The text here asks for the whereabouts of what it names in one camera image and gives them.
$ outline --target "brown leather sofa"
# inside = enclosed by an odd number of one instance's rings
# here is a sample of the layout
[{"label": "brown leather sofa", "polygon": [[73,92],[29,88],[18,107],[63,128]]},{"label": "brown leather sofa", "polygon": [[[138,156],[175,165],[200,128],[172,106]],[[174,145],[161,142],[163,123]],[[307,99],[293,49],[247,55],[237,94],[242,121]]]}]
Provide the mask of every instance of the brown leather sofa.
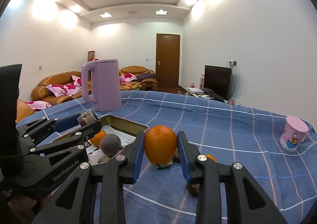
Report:
[{"label": "brown leather sofa", "polygon": [[21,121],[22,119],[32,115],[34,110],[31,109],[24,101],[18,99],[16,102],[16,122]]},{"label": "brown leather sofa", "polygon": [[[137,77],[141,74],[146,74],[146,73],[154,74],[154,71],[147,69],[145,67],[141,67],[141,66],[129,66],[129,67],[125,67],[125,68],[119,70],[119,76],[122,76],[126,73],[134,74]],[[146,79],[142,80],[141,82],[131,81],[129,83],[132,85],[142,85],[141,90],[149,89],[149,90],[156,91],[158,89],[158,82],[157,82],[156,78],[146,78]]]},{"label": "brown leather sofa", "polygon": [[[67,85],[72,84],[71,75],[75,75],[77,77],[81,77],[81,73],[79,71],[70,71],[61,74],[56,74],[50,77],[44,78],[36,88],[33,89],[31,98],[33,101],[46,101],[51,105],[57,105],[60,103],[68,102],[73,99],[77,99],[81,97],[81,92],[72,96],[61,95],[55,97],[55,95],[46,88],[47,85],[58,84],[58,85]],[[88,81],[88,93],[91,94],[91,81]]]}]

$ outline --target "pink can lid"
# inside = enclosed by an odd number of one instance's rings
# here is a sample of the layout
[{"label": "pink can lid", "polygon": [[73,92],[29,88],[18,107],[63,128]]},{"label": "pink can lid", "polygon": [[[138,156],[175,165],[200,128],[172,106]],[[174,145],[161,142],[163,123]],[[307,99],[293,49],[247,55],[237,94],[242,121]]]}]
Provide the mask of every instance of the pink can lid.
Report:
[{"label": "pink can lid", "polygon": [[288,116],[286,118],[287,123],[296,131],[301,133],[306,133],[308,131],[308,126],[304,121],[295,116]]}]

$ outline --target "blue gripper pad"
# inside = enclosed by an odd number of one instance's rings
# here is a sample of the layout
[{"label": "blue gripper pad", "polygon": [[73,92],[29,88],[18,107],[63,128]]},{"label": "blue gripper pad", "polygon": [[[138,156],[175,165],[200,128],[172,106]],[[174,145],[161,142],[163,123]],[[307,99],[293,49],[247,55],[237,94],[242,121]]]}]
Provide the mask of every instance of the blue gripper pad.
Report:
[{"label": "blue gripper pad", "polygon": [[66,118],[58,120],[53,127],[53,131],[61,133],[67,129],[78,126],[79,122],[78,122],[77,118],[79,116],[80,116],[80,114],[76,114],[76,115],[72,115],[70,117],[66,117]]},{"label": "blue gripper pad", "polygon": [[141,165],[142,165],[142,160],[143,160],[143,154],[144,154],[144,139],[145,139],[145,133],[139,132],[137,134],[137,137],[135,139],[135,143],[139,143],[137,147],[137,152],[136,156],[134,159],[134,167],[133,167],[133,183],[137,181],[140,175],[140,170],[141,170]]},{"label": "blue gripper pad", "polygon": [[185,133],[183,131],[179,131],[177,133],[177,150],[178,150],[179,156],[180,156],[180,164],[182,166],[184,179],[186,179],[186,182],[189,184],[189,182],[191,180],[189,161],[188,161],[188,158],[186,155],[186,151],[184,148],[184,143],[183,143],[182,137],[183,137],[183,139],[185,138],[186,142],[187,142],[187,138],[185,136]]}]

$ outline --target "wall outlet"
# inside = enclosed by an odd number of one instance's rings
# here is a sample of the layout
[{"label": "wall outlet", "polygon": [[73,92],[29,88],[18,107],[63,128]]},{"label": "wall outlet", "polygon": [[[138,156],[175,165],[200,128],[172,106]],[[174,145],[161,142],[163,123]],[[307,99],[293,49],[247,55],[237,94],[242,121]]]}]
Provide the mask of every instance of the wall outlet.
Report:
[{"label": "wall outlet", "polygon": [[229,61],[229,67],[232,68],[232,67],[236,67],[237,66],[237,62],[234,61],[234,60],[231,60]]}]

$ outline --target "blue checkered tablecloth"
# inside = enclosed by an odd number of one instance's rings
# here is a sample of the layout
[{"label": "blue checkered tablecloth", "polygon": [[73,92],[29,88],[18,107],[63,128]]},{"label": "blue checkered tablecloth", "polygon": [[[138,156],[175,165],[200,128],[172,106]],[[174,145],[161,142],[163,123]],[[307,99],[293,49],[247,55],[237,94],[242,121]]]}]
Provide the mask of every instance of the blue checkered tablecloth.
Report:
[{"label": "blue checkered tablecloth", "polygon": [[[121,92],[122,107],[96,112],[113,114],[146,124],[164,125],[185,131],[188,141],[220,163],[241,162],[264,188],[289,224],[299,224],[317,197],[317,134],[309,133],[296,152],[288,152],[279,139],[285,116],[242,106],[161,92]],[[63,118],[92,108],[83,98],[50,107],[22,120],[28,123],[43,116]],[[53,134],[46,143],[61,134]],[[124,187],[126,223],[195,223],[197,199],[185,188],[179,164],[157,170],[144,156],[140,178]],[[224,187],[222,219],[227,222]],[[96,222],[99,209],[96,207]]]}]

